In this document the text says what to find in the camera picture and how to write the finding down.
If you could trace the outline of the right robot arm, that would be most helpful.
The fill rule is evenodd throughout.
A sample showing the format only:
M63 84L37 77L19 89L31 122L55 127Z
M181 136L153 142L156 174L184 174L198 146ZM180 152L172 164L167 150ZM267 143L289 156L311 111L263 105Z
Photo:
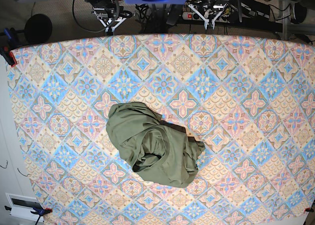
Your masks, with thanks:
M126 19L131 18L133 14L130 11L124 9L119 4L120 0L84 0L92 6L92 14L101 22L104 28L95 31L83 27L76 19L74 6L75 0L72 1L72 17L81 29L91 32L99 33L105 32L106 35L113 35L114 31L120 26Z

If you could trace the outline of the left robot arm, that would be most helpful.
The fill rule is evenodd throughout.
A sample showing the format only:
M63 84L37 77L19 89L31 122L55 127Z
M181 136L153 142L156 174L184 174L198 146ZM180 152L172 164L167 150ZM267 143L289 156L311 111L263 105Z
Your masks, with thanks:
M191 20L203 21L204 28L215 28L217 21L228 21L234 11L233 0L188 0L187 4L192 13Z

